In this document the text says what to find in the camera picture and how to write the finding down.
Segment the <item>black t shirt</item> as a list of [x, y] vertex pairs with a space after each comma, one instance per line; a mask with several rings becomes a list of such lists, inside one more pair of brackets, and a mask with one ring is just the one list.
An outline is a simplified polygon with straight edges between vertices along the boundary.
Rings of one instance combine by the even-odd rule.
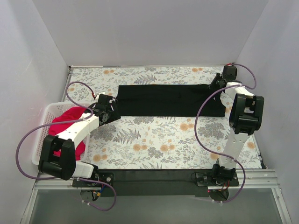
[[120, 85], [117, 101], [122, 116], [195, 117], [212, 93], [207, 84]]

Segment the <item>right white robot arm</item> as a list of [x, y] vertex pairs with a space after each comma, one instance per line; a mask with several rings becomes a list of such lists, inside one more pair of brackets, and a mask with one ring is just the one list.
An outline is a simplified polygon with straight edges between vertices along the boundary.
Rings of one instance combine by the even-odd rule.
[[248, 87], [236, 78], [237, 68], [230, 63], [224, 66], [221, 74], [216, 74], [209, 85], [209, 90], [215, 92], [221, 89], [234, 100], [228, 120], [228, 140], [212, 168], [212, 182], [219, 186], [236, 179], [236, 160], [248, 138], [260, 129], [262, 123], [264, 98], [250, 93]]

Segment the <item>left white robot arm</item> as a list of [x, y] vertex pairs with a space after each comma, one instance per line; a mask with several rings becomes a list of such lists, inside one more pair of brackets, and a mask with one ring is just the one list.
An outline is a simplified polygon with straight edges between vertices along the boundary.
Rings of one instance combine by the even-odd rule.
[[99, 94], [96, 102], [81, 115], [78, 122], [56, 135], [48, 135], [43, 140], [38, 169], [40, 172], [62, 180], [73, 177], [83, 178], [90, 187], [99, 183], [95, 166], [76, 160], [75, 150], [93, 130], [121, 118], [116, 98]]

